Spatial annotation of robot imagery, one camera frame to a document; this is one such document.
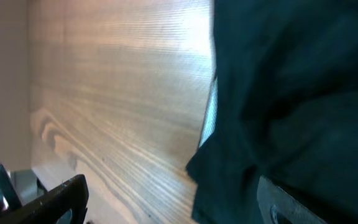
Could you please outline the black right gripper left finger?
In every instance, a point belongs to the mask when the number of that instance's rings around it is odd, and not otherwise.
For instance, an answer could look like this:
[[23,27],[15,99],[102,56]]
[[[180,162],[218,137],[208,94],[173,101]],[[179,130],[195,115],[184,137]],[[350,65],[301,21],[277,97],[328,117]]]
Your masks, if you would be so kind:
[[78,174],[22,208],[0,218],[0,224],[56,223],[66,212],[70,224],[84,224],[89,199],[83,174]]

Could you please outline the black garment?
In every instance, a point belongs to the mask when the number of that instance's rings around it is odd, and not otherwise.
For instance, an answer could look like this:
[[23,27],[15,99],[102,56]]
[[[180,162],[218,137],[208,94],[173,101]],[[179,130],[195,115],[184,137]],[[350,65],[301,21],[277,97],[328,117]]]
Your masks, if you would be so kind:
[[187,164],[199,223],[261,223],[259,178],[358,223],[358,1],[214,2],[217,115]]

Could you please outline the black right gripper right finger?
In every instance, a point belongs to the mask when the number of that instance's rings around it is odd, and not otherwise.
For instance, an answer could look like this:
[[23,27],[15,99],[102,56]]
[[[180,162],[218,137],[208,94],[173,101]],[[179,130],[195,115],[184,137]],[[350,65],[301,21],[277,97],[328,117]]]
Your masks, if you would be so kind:
[[265,224],[327,224],[264,176],[259,179],[257,201]]

